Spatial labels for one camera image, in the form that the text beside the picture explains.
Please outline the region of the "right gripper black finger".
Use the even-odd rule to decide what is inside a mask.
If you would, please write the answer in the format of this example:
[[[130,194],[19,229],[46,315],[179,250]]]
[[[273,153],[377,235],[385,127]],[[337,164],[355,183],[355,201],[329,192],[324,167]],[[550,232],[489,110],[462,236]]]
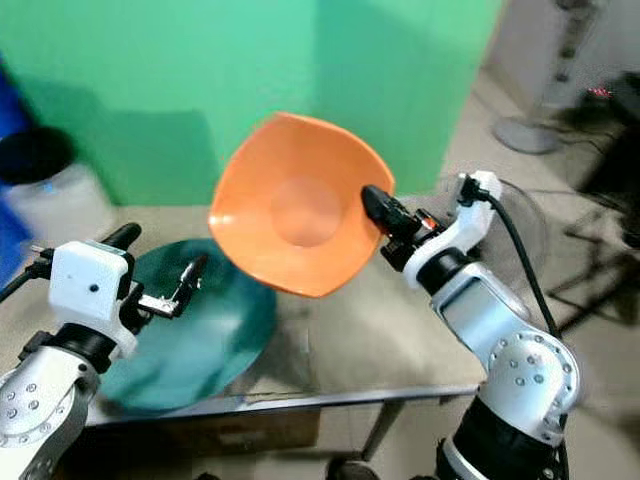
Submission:
[[[367,218],[384,236],[406,237],[412,233],[412,214],[407,207],[378,186],[361,189],[361,204]]]

